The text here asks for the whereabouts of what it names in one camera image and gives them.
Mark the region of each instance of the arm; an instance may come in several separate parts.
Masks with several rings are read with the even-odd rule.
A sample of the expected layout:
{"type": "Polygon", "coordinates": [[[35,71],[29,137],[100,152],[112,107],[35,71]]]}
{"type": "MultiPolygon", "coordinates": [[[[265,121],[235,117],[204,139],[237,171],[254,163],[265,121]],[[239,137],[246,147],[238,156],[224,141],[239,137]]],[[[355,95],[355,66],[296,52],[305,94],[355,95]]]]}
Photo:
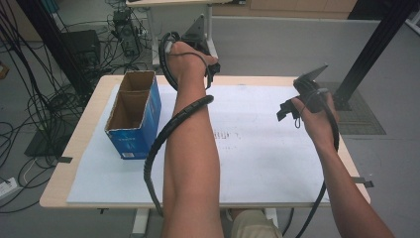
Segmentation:
{"type": "MultiPolygon", "coordinates": [[[[342,237],[393,237],[391,231],[367,203],[356,187],[339,155],[334,149],[331,126],[325,112],[311,113],[303,103],[292,99],[305,122],[305,128],[311,137],[321,161],[324,180],[331,200],[334,220],[342,237]]],[[[327,103],[336,120],[331,94],[327,103]]]]}
{"type": "MultiPolygon", "coordinates": [[[[173,115],[206,95],[205,65],[217,60],[175,43],[168,57],[178,92],[173,115]]],[[[219,211],[220,164],[207,107],[186,119],[166,142],[162,237],[223,237],[219,211]]]]}

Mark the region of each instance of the hand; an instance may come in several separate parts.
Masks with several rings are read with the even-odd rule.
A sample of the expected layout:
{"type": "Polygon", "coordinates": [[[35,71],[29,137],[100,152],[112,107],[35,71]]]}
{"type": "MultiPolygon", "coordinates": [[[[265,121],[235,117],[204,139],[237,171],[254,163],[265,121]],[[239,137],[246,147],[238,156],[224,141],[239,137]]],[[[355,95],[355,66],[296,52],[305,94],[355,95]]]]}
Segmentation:
{"type": "Polygon", "coordinates": [[[202,59],[200,59],[200,57],[202,57],[205,63],[208,65],[212,65],[217,62],[216,58],[206,56],[196,51],[187,43],[175,42],[170,49],[170,53],[168,54],[168,65],[170,72],[175,78],[180,79],[184,73],[191,73],[192,70],[199,70],[199,72],[202,73],[204,77],[206,64],[202,59]]]}
{"type": "MultiPolygon", "coordinates": [[[[334,101],[331,93],[326,94],[327,104],[331,109],[336,121],[339,121],[339,116],[334,108],[334,101]]],[[[330,147],[334,148],[334,138],[330,122],[328,121],[327,114],[324,110],[318,113],[311,113],[308,108],[298,98],[292,98],[296,109],[301,112],[301,117],[305,124],[306,132],[312,139],[315,147],[330,147]]]]}

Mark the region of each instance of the desk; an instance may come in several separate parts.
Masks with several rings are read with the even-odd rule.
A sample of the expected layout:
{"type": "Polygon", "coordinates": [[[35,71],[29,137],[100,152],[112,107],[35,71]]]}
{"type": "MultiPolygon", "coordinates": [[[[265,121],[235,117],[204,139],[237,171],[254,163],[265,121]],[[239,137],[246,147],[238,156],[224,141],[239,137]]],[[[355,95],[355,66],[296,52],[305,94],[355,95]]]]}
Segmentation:
{"type": "Polygon", "coordinates": [[[141,0],[137,2],[128,2],[127,6],[130,8],[143,8],[146,10],[148,17],[149,31],[152,36],[152,61],[153,66],[158,67],[158,36],[160,34],[165,34],[167,32],[177,31],[181,36],[186,30],[192,25],[193,20],[197,19],[201,14],[204,14],[204,19],[207,20],[207,25],[205,26],[205,39],[207,47],[209,49],[210,55],[217,58],[216,49],[213,44],[212,39],[212,4],[213,3],[226,3],[231,0],[141,0]],[[156,26],[156,16],[154,11],[156,9],[166,8],[163,13],[169,17],[167,22],[171,24],[175,22],[185,21],[185,18],[193,15],[192,19],[189,22],[183,23],[181,28],[174,29],[169,28],[162,31],[160,27],[160,33],[157,31],[156,26]],[[203,6],[204,9],[197,9],[197,6],[203,6]]]}
{"type": "MultiPolygon", "coordinates": [[[[71,187],[75,181],[76,172],[82,158],[84,151],[86,150],[95,127],[102,115],[102,112],[107,104],[107,101],[111,95],[112,89],[115,85],[118,85],[123,76],[122,75],[107,75],[101,78],[99,81],[80,121],[63,153],[64,157],[71,157],[72,161],[69,164],[58,163],[49,184],[41,197],[40,204],[43,207],[61,207],[61,208],[76,208],[76,207],[106,207],[106,208],[151,208],[154,205],[150,202],[147,204],[133,204],[133,203],[97,203],[97,202],[85,202],[85,203],[69,203],[67,202],[68,195],[70,194],[71,187]]],[[[260,76],[218,76],[214,78],[213,85],[271,85],[271,86],[291,86],[293,77],[260,77],[260,76]]],[[[158,85],[167,84],[165,78],[161,75],[157,77],[158,85]]],[[[346,168],[348,169],[352,177],[358,177],[358,171],[352,161],[352,158],[341,140],[339,155],[343,160],[346,168]]],[[[358,184],[358,188],[370,202],[368,192],[362,184],[358,184]]],[[[247,207],[290,207],[299,206],[293,202],[280,203],[258,203],[258,204],[235,204],[235,203],[224,203],[221,207],[234,207],[234,206],[247,206],[247,207]]],[[[311,203],[304,203],[300,206],[311,206],[311,203]]]]}

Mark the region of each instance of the cardboard box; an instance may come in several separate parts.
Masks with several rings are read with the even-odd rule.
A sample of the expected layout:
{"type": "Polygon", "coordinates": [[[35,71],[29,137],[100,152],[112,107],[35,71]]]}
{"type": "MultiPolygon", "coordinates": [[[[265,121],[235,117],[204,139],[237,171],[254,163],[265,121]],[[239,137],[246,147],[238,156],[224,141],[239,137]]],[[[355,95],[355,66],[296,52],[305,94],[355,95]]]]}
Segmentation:
{"type": "Polygon", "coordinates": [[[146,158],[158,133],[160,109],[155,72],[127,72],[105,126],[122,159],[146,158]]]}

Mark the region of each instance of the power strip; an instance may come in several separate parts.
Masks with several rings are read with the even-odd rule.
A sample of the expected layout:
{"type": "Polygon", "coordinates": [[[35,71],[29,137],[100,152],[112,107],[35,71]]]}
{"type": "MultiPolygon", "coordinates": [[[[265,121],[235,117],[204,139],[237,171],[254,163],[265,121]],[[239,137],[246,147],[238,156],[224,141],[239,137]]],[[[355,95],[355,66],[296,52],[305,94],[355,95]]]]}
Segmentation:
{"type": "Polygon", "coordinates": [[[15,178],[9,178],[8,182],[3,181],[0,184],[0,200],[20,189],[16,184],[15,178]]]}

